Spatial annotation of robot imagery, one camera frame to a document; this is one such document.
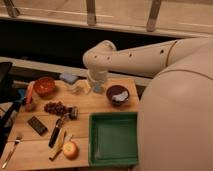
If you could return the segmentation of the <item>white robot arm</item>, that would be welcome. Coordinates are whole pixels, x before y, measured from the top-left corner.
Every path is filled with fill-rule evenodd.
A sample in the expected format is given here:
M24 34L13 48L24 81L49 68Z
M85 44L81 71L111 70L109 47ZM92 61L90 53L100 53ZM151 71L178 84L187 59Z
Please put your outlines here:
M93 82L103 71L151 79L139 105L134 171L213 171L213 38L120 51L105 40L83 63Z

